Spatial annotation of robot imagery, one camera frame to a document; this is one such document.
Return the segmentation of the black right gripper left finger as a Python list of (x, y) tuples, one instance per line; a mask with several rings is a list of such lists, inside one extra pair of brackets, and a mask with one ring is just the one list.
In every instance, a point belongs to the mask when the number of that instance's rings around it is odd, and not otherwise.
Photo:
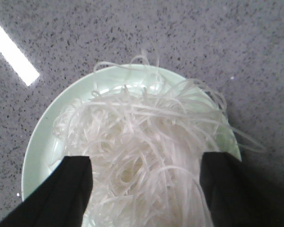
[(80, 227), (93, 187), (91, 160), (64, 157), (0, 227)]

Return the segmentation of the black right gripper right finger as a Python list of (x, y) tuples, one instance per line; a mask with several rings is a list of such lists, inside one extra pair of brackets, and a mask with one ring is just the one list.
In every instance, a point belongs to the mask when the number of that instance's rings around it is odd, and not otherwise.
[(226, 152), (206, 152), (200, 184), (216, 227), (284, 227), (284, 189)]

